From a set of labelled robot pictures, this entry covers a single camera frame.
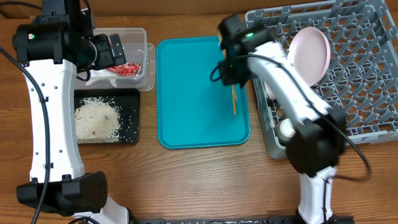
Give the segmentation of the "white napkin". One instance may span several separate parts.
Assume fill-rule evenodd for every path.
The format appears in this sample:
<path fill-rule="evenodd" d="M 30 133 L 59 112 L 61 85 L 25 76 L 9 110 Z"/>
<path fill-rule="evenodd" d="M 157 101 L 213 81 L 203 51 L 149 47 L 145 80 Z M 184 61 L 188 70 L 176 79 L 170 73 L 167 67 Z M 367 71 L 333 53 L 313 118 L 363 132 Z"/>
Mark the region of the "white napkin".
<path fill-rule="evenodd" d="M 117 75 L 109 72 L 108 70 L 92 70 L 91 78 L 88 81 L 87 85 L 94 86 L 112 86 L 114 88 L 117 87 L 116 79 Z"/>

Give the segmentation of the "red snack wrapper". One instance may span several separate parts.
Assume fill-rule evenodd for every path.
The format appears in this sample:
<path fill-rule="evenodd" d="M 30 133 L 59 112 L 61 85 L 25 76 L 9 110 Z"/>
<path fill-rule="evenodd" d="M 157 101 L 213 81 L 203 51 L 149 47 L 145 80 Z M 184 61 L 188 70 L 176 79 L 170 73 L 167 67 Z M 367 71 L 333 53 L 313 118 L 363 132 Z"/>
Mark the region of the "red snack wrapper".
<path fill-rule="evenodd" d="M 141 64 L 139 63 L 125 63 L 106 69 L 108 72 L 121 77 L 135 77 L 141 72 Z"/>

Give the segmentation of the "pink bowl with rice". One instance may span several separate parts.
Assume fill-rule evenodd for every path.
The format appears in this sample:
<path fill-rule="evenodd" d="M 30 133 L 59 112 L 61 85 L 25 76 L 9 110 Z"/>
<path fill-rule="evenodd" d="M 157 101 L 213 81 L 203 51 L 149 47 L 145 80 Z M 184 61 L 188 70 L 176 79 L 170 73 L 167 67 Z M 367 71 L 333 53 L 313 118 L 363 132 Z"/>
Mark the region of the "pink bowl with rice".
<path fill-rule="evenodd" d="M 268 95 L 268 98 L 270 100 L 275 100 L 276 99 L 275 92 L 274 92 L 275 87 L 266 82 L 264 83 L 264 87 L 265 87 L 266 93 Z"/>

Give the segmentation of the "pink round plate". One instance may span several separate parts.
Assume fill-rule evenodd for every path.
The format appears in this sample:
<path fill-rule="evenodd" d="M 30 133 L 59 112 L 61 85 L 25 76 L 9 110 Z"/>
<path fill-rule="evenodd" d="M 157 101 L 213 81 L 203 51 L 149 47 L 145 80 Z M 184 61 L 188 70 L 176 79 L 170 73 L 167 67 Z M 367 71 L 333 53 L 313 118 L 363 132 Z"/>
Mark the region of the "pink round plate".
<path fill-rule="evenodd" d="M 315 27 L 299 31 L 290 43 L 287 60 L 308 86 L 314 86 L 326 74 L 331 59 L 326 35 Z"/>

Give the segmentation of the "white paper cup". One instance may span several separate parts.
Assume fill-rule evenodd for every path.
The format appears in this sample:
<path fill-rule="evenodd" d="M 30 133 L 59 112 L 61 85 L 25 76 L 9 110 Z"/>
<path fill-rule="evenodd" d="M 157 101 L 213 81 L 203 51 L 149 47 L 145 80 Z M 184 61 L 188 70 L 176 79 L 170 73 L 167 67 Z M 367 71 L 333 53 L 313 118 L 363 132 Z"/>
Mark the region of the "white paper cup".
<path fill-rule="evenodd" d="M 281 145 L 287 145 L 295 134 L 295 129 L 290 119 L 283 119 L 275 126 L 275 133 Z"/>

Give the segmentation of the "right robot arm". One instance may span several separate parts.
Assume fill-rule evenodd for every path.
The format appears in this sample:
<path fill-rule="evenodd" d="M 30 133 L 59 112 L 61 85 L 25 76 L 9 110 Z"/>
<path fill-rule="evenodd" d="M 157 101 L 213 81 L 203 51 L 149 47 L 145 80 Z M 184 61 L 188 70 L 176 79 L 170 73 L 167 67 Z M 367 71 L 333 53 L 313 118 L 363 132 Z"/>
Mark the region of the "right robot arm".
<path fill-rule="evenodd" d="M 224 85 L 266 82 L 290 119 L 294 135 L 285 153 L 300 174 L 301 223 L 331 223 L 332 178 L 345 148 L 345 114 L 321 99 L 288 63 L 283 46 L 262 25 L 247 28 L 239 16 L 218 25 L 224 60 L 214 71 Z"/>

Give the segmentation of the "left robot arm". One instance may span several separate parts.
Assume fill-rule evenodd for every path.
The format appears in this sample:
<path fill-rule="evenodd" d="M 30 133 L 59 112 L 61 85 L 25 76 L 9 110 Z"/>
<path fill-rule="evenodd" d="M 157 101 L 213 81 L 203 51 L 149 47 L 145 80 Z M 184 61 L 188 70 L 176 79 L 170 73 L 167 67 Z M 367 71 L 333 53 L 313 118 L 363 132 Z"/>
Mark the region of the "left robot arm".
<path fill-rule="evenodd" d="M 77 144 L 74 90 L 79 73 L 126 61 L 117 34 L 93 33 L 90 8 L 79 1 L 43 1 L 42 14 L 12 38 L 13 64 L 29 89 L 33 157 L 30 180 L 17 199 L 37 213 L 73 222 L 134 223 L 131 211 L 108 195 L 104 172 L 85 172 Z"/>

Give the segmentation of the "grey dishwasher rack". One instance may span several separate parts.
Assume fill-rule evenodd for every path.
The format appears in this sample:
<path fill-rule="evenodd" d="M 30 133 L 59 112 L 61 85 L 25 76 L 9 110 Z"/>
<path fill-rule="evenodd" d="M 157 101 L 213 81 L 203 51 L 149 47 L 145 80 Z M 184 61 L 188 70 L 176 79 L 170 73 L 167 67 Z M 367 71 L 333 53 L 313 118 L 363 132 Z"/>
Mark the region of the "grey dishwasher rack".
<path fill-rule="evenodd" d="M 246 25 L 263 25 L 285 48 L 306 27 L 331 45 L 330 66 L 314 91 L 346 111 L 356 144 L 397 139 L 397 22 L 384 1 L 320 1 L 255 9 Z"/>

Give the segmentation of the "clear plastic bin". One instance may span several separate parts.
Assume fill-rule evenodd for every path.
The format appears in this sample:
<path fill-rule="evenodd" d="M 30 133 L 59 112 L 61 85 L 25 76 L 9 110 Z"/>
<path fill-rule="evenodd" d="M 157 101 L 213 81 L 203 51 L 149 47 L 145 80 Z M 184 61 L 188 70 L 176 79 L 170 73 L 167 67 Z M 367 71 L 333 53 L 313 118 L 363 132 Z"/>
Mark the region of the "clear plastic bin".
<path fill-rule="evenodd" d="M 97 28 L 97 34 L 118 34 L 121 39 L 127 63 L 141 64 L 141 72 L 135 77 L 121 77 L 116 79 L 116 88 L 136 88 L 139 91 L 150 91 L 155 82 L 155 48 L 147 42 L 146 31 L 143 28 Z M 112 86 L 87 85 L 88 82 L 77 80 L 77 90 L 110 89 Z"/>

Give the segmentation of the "teal serving tray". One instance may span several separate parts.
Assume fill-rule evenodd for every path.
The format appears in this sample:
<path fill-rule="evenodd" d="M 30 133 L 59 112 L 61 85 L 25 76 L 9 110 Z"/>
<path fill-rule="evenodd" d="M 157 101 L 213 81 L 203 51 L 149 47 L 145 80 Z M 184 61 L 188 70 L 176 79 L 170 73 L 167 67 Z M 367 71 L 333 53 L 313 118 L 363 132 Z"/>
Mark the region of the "teal serving tray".
<path fill-rule="evenodd" d="M 157 127 L 168 149 L 230 146 L 251 134 L 246 90 L 212 82 L 223 59 L 217 36 L 163 40 L 156 49 Z"/>

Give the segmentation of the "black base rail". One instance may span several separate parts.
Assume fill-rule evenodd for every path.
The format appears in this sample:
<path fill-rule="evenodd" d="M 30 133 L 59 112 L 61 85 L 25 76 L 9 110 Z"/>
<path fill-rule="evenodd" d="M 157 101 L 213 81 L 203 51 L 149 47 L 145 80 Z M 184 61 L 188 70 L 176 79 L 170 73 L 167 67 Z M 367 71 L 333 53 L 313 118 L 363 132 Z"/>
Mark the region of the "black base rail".
<path fill-rule="evenodd" d="M 163 218 L 138 219 L 138 224 L 299 224 L 305 223 L 298 216 L 271 216 L 257 219 L 193 219 L 193 220 L 164 220 Z"/>

